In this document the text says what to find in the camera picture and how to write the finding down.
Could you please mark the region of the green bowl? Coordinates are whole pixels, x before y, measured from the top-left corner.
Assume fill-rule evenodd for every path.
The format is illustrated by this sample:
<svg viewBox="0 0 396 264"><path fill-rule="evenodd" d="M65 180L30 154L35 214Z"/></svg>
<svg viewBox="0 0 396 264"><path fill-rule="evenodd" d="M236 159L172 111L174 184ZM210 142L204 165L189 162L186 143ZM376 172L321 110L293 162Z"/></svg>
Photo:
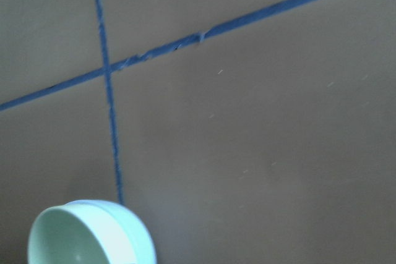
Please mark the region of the green bowl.
<svg viewBox="0 0 396 264"><path fill-rule="evenodd" d="M128 208L76 200L43 210L28 237L28 263L157 263L153 239Z"/></svg>

